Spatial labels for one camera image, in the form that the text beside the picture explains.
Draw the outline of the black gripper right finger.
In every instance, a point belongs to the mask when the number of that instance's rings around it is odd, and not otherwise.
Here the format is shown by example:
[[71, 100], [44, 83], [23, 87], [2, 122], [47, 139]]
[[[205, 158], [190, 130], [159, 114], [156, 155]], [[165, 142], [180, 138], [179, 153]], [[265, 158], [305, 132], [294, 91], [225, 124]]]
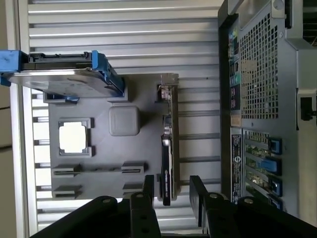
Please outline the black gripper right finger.
[[198, 226], [211, 238], [315, 238], [316, 227], [254, 197], [230, 202], [190, 176], [189, 197]]

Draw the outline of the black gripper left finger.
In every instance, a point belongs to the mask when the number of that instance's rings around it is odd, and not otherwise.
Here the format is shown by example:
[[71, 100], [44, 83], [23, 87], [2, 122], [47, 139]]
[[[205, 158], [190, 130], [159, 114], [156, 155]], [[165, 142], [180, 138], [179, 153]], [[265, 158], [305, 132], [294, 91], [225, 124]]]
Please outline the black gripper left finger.
[[118, 202], [99, 196], [50, 226], [35, 238], [159, 238], [153, 208], [154, 176], [145, 176], [143, 188]]

